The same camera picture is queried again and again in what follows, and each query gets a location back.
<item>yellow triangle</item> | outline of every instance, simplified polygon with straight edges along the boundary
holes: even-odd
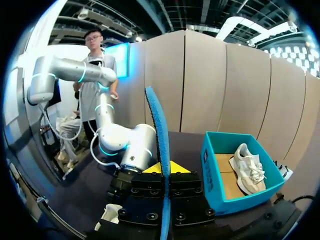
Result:
[[[176,172],[180,173],[190,173],[187,169],[183,168],[179,164],[176,164],[174,161],[170,161],[170,171],[172,174],[175,174]],[[161,164],[158,162],[157,164],[149,167],[148,169],[144,170],[143,173],[150,174],[156,172],[158,174],[161,173]]]

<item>teal shoe box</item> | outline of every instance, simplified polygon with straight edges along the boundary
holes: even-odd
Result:
[[[247,144],[253,155],[259,154],[265,171],[265,188],[251,195],[227,199],[215,154],[234,154],[240,144]],[[201,150],[205,197],[216,215],[243,211],[268,201],[285,183],[280,171],[267,152],[250,134],[206,132]]]

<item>white cable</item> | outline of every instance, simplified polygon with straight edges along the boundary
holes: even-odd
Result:
[[[91,155],[92,157],[94,158],[94,160],[96,160],[99,164],[103,165],[103,166],[110,166],[110,165],[114,165],[117,169],[120,169],[120,166],[116,163],[116,162],[109,162],[109,163],[105,163],[105,162],[102,162],[100,161],[94,154],[94,141],[96,140],[96,138],[98,137],[98,132],[101,130],[102,128],[100,127],[95,133],[94,133],[94,137],[93,139],[91,140],[91,143],[90,143],[90,152],[91,152]]]
[[[83,85],[79,89],[79,99],[81,99],[82,87],[83,87]],[[67,140],[67,141],[72,141],[72,140],[75,140],[76,138],[79,137],[79,135],[81,133],[81,130],[82,130],[82,123],[80,124],[79,130],[78,130],[78,132],[76,133],[76,135],[74,137],[72,137],[72,138],[63,137],[58,133],[56,128],[51,124],[51,122],[50,122],[49,118],[47,117],[47,114],[46,114],[46,112],[45,112],[45,110],[44,110],[44,108],[42,107],[41,104],[39,104],[39,108],[40,108],[40,110],[41,110],[41,112],[42,112],[42,114],[44,116],[44,119],[49,123],[50,128],[53,130],[55,135],[57,135],[57,137],[59,137],[62,140]],[[79,112],[80,112],[80,118],[81,118],[81,101],[79,101]]]
[[[88,108],[87,116],[88,116],[89,113],[90,113],[90,109],[91,109],[91,107],[92,107],[93,100],[97,98],[97,94],[98,94],[98,93],[99,93],[99,92],[97,91],[97,92],[95,93],[94,97],[91,99],[91,103],[90,103],[90,106],[89,106],[89,108]],[[92,127],[91,124],[90,124],[90,120],[88,120],[88,125],[89,125],[91,131],[93,132],[93,134],[96,134],[95,130],[93,129],[93,127]]]

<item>black hair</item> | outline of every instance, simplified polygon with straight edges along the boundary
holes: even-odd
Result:
[[[83,38],[86,38],[89,34],[95,33],[95,32],[99,32],[99,33],[101,34],[101,36],[102,36],[102,30],[101,30],[101,28],[96,27],[96,28],[93,28],[93,29],[87,31],[87,32],[85,33],[85,35],[84,35]]]

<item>shoelace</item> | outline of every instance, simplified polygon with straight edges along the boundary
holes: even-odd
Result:
[[[251,165],[249,166],[249,169],[251,170],[250,178],[256,183],[259,183],[263,179],[266,179],[265,171],[262,170],[262,164],[259,162],[257,165],[255,165],[251,157],[250,157],[250,162],[251,162]]]

